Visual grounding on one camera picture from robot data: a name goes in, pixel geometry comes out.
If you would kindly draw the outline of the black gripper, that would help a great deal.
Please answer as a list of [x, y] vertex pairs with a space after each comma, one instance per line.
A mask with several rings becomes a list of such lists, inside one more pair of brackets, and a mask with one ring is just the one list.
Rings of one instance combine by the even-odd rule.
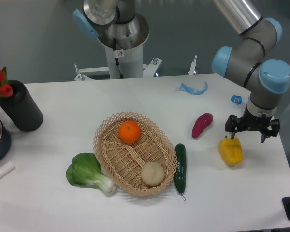
[[261, 143], [266, 138], [277, 137], [279, 130], [279, 119], [271, 120], [271, 117], [266, 117], [265, 114], [261, 117], [256, 117], [249, 113], [244, 114], [241, 118], [230, 115], [225, 123], [225, 131], [231, 133], [231, 139], [234, 139], [239, 132], [258, 131], [261, 133]]

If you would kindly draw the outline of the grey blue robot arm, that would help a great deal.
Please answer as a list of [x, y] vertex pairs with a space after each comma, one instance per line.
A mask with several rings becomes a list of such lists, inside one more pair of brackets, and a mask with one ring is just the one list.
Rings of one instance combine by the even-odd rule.
[[[276, 137], [280, 122], [273, 115], [290, 86], [290, 66], [265, 60], [282, 36], [279, 22], [263, 18], [248, 0], [217, 0], [215, 5], [241, 38], [233, 49], [220, 48], [212, 61], [218, 75], [250, 91], [242, 117], [229, 116], [225, 130], [231, 135], [258, 131], [261, 141]], [[147, 20], [135, 11], [132, 0], [86, 0], [73, 19], [88, 37], [105, 48], [112, 79], [153, 76], [154, 65], [143, 67], [143, 45], [149, 36]]]

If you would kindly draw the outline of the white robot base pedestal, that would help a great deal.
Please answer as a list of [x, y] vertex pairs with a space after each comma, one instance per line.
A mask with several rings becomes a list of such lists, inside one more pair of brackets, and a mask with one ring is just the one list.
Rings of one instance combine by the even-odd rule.
[[142, 64], [143, 51], [136, 50], [107, 50], [107, 67], [78, 68], [75, 64], [75, 81], [94, 79], [123, 79], [159, 77], [158, 69], [162, 64], [159, 58], [153, 58], [148, 64]]

